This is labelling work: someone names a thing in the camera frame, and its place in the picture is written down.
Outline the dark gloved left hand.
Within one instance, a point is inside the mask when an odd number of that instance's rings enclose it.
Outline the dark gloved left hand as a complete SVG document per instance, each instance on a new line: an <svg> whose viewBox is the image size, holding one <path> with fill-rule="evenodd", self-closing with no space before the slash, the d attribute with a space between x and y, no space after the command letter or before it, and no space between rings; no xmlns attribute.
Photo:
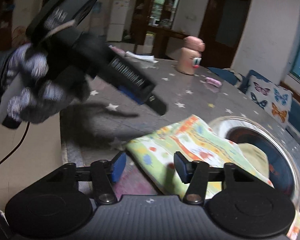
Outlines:
<svg viewBox="0 0 300 240"><path fill-rule="evenodd" d="M45 77L49 70L47 55L36 51L32 44L0 52L0 103L19 73L30 80L20 94L10 99L5 127L17 128L21 122L40 124L74 100L85 102L89 98L85 74L73 66L64 67L63 62L54 62L61 73L49 80Z"/></svg>

